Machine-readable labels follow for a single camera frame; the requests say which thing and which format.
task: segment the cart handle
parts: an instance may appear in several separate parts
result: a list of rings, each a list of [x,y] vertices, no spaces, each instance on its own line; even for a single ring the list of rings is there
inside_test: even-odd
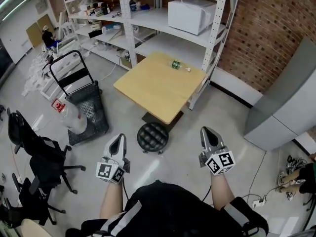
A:
[[[67,76],[67,77],[64,77],[64,78],[61,79],[61,80],[58,80],[58,79],[56,78],[56,76],[54,75],[54,73],[53,73],[53,71],[52,71],[52,69],[51,69],[51,66],[52,66],[54,63],[60,61],[61,59],[65,58],[66,56],[68,56],[68,55],[70,55],[70,54],[72,54],[72,53],[77,53],[77,54],[79,55],[80,60],[81,60],[81,62],[82,62],[82,64],[83,64],[83,68],[80,69],[80,70],[78,70],[78,71],[76,71],[76,72],[74,72],[73,74],[71,74],[71,75],[69,75],[69,76]],[[86,66],[86,64],[85,64],[85,62],[84,62],[84,60],[83,60],[83,57],[82,57],[81,53],[80,53],[79,51],[77,51],[77,50],[72,50],[72,51],[70,51],[69,53],[66,53],[65,55],[60,56],[60,57],[57,58],[56,60],[52,61],[52,63],[51,63],[50,66],[49,66],[49,70],[50,70],[50,72],[51,72],[51,75],[53,76],[53,78],[55,79],[55,81],[57,82],[57,84],[59,85],[59,87],[61,87],[61,89],[63,90],[63,92],[66,94],[67,97],[68,97],[69,95],[68,95],[67,92],[64,90],[64,87],[68,86],[69,84],[72,84],[72,83],[74,83],[75,81],[78,81],[78,80],[80,80],[81,78],[83,78],[83,77],[85,77],[85,76],[89,76],[90,79],[91,79],[91,81],[92,81],[92,83],[94,83],[94,81],[93,81],[93,79],[92,79],[92,76],[91,76],[91,74],[90,74],[90,72],[89,72],[89,70],[88,70],[88,68],[87,68],[87,66]]]

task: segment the table top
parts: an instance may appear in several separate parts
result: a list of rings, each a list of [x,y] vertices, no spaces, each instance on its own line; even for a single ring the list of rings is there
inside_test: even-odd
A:
[[[174,59],[153,52],[114,83],[114,87],[150,114],[170,124],[206,77],[189,64],[173,69]]]
[[[52,237],[39,224],[30,219],[24,219],[21,225],[23,237]]]

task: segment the person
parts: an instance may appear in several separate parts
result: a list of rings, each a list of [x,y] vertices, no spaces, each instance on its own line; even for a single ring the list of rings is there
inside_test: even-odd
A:
[[[263,237],[267,221],[240,197],[235,198],[224,174],[211,174],[214,207],[184,188],[161,181],[140,187],[123,211],[122,184],[110,183],[100,219],[68,229],[66,237]]]
[[[313,161],[315,160],[316,153],[309,156]],[[290,185],[285,187],[284,185],[293,180],[305,180],[305,182],[300,184]],[[279,193],[316,193],[316,163],[306,164],[304,167],[295,170],[291,174],[285,176],[282,171],[278,177],[278,188]]]
[[[43,27],[43,35],[41,36],[47,48],[57,47],[60,40],[55,40],[53,34],[49,31],[48,26]]]

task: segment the stool cushion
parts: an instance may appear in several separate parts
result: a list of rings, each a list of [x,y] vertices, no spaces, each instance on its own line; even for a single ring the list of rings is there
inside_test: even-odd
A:
[[[137,133],[139,146],[148,152],[158,152],[168,143],[167,129],[160,123],[151,122],[144,124]]]

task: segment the brown board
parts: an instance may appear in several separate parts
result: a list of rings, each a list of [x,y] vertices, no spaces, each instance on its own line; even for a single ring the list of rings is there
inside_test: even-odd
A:
[[[42,33],[37,23],[34,23],[28,29],[26,29],[26,33],[28,34],[33,47],[37,47],[42,43]]]
[[[53,25],[51,24],[49,16],[47,14],[38,20],[38,25],[39,25],[40,31],[43,31],[44,26],[48,26],[49,31],[51,33],[54,33]]]

